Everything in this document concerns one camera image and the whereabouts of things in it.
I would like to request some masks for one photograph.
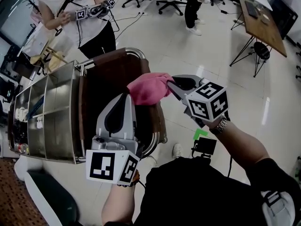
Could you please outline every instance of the black shirt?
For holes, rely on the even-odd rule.
[[[153,168],[134,225],[266,225],[261,191],[289,193],[298,217],[299,185],[272,159],[256,163],[246,174],[250,186],[225,177],[200,157]]]

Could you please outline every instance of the white shirt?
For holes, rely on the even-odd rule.
[[[52,11],[52,13],[57,16],[58,11],[62,7],[65,0],[40,0],[44,2]],[[94,0],[74,0],[74,3],[77,3],[82,6],[91,6],[95,5]],[[81,7],[69,3],[64,9],[65,12],[76,11]],[[96,37],[102,29],[106,26],[107,22],[99,18],[83,19],[79,20],[79,29],[76,25],[76,21],[70,21],[68,24],[63,25],[62,28],[66,35],[72,39],[73,43],[77,46],[79,45],[79,31],[80,31],[80,46],[84,45],[94,37]]]

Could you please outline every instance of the wristwatch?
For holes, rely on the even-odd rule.
[[[220,121],[220,123],[215,128],[211,129],[210,132],[212,132],[212,134],[214,135],[218,135],[225,130],[227,124],[228,121],[226,116],[222,115],[222,120]]]

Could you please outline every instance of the black pants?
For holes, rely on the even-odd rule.
[[[194,21],[197,20],[197,11],[199,10],[202,3],[198,0],[187,0],[187,5],[185,9],[185,21],[189,28],[193,28]]]
[[[111,23],[108,22],[95,38],[79,49],[89,59],[116,50],[115,34]]]

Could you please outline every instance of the tiled floor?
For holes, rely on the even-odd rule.
[[[156,0],[145,0],[141,8],[136,8],[134,2],[121,8],[123,2],[125,0],[118,0],[115,5],[115,19],[135,17],[139,11],[146,12],[146,15],[121,34],[117,39],[118,48],[139,48],[149,60],[152,72],[196,74],[227,85],[232,121],[260,139],[279,166],[291,173],[296,157],[301,154],[301,84],[295,79],[295,67],[300,62],[295,55],[295,48],[285,40],[288,58],[272,50],[270,60],[253,78],[254,57],[250,56],[229,67],[231,60],[249,39],[243,26],[230,30],[236,15],[222,14],[217,6],[202,5],[198,14],[206,20],[206,25],[199,26],[203,35],[198,37],[185,30],[184,17],[179,16],[173,8],[159,15]],[[220,7],[229,13],[237,10],[229,1]],[[135,20],[118,21],[120,31]],[[84,61],[86,58],[79,50],[72,48],[66,59]],[[182,113],[184,106],[175,97],[164,98],[161,105],[168,142],[159,145],[154,156],[159,164],[170,161],[173,144],[180,142],[184,156],[189,157],[197,125]],[[230,155],[218,142],[212,166],[226,175],[229,159]],[[44,165],[75,198],[80,210],[80,222],[84,225],[100,225],[101,210],[110,185],[87,181],[85,164],[44,162]],[[150,170],[147,160],[143,160],[138,169],[142,182],[145,182]],[[233,163],[231,177],[248,182],[244,171],[236,163]],[[143,193],[144,189],[138,185],[134,218],[139,214]]]

